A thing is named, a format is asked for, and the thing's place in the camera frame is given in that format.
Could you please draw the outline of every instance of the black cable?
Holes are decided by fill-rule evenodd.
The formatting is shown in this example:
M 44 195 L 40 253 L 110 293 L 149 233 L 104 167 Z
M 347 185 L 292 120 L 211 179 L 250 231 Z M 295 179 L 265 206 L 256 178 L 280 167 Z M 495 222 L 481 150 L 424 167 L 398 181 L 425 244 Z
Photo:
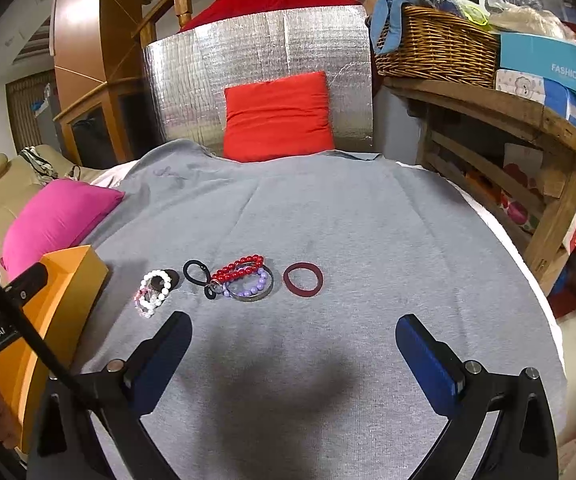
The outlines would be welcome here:
M 59 362 L 59 359 L 52 353 L 50 348 L 48 348 L 46 342 L 34 329 L 34 326 L 28 318 L 24 316 L 23 311 L 17 308 L 6 295 L 3 288 L 0 287 L 0 312 L 8 318 L 9 322 L 17 329 L 21 337 L 23 337 L 28 346 L 33 349 L 37 357 L 46 365 L 46 367 L 54 374 L 54 376 L 59 379 L 65 386 L 67 386 L 72 393 L 84 403 L 84 405 L 95 411 L 97 403 L 93 400 L 93 397 L 85 391 L 85 389 L 79 384 L 66 370 L 65 367 Z

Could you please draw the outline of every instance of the curtain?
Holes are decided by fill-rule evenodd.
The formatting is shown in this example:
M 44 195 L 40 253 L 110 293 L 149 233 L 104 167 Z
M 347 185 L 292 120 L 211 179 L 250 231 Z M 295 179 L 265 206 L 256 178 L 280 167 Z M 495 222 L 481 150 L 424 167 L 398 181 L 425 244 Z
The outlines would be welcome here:
M 39 72 L 6 85 L 8 118 L 17 153 L 23 148 L 42 143 L 31 105 L 44 100 L 44 89 L 48 83 L 54 92 L 57 88 L 54 70 Z

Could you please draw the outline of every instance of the wicker basket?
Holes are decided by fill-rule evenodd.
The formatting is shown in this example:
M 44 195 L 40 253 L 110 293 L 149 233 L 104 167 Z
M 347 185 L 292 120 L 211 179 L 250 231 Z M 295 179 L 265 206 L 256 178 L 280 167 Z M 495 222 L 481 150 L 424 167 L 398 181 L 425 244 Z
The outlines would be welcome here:
M 379 75 L 420 77 L 494 87 L 498 38 L 449 12 L 402 7 L 399 48 L 375 56 Z M 377 45 L 383 46 L 388 23 Z

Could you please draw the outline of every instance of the white bead bracelet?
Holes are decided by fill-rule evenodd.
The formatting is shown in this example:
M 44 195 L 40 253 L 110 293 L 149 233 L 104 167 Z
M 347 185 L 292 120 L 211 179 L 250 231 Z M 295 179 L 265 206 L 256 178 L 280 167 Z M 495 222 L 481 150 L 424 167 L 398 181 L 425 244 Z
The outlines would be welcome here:
M 155 290 L 152 285 L 152 279 L 156 276 L 163 280 L 163 288 L 161 289 L 161 292 Z M 151 270 L 145 274 L 143 276 L 142 285 L 134 297 L 135 306 L 140 316 L 146 318 L 151 317 L 152 314 L 154 314 L 155 309 L 158 306 L 161 306 L 162 301 L 164 301 L 170 293 L 171 288 L 172 279 L 164 270 Z

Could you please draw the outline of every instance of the gray cloth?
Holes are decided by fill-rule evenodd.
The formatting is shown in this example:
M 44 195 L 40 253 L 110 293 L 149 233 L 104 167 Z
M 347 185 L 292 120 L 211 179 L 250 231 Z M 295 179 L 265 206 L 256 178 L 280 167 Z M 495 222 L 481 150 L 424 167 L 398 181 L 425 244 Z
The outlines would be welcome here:
M 239 164 L 178 140 L 148 153 L 120 189 L 126 198 L 87 239 L 112 276 L 74 368 L 126 358 L 174 310 L 190 315 L 189 351 L 142 418 L 180 478 L 408 478 L 446 420 L 395 344 L 407 313 L 491 372 L 538 368 L 562 428 L 565 378 L 535 294 L 436 174 L 341 152 Z M 209 301 L 183 280 L 148 320 L 132 304 L 149 270 L 181 271 L 191 258 L 216 269 L 253 253 L 276 280 L 262 301 Z M 281 280 L 299 261 L 324 274 L 312 298 Z M 314 285 L 307 272 L 294 281 Z

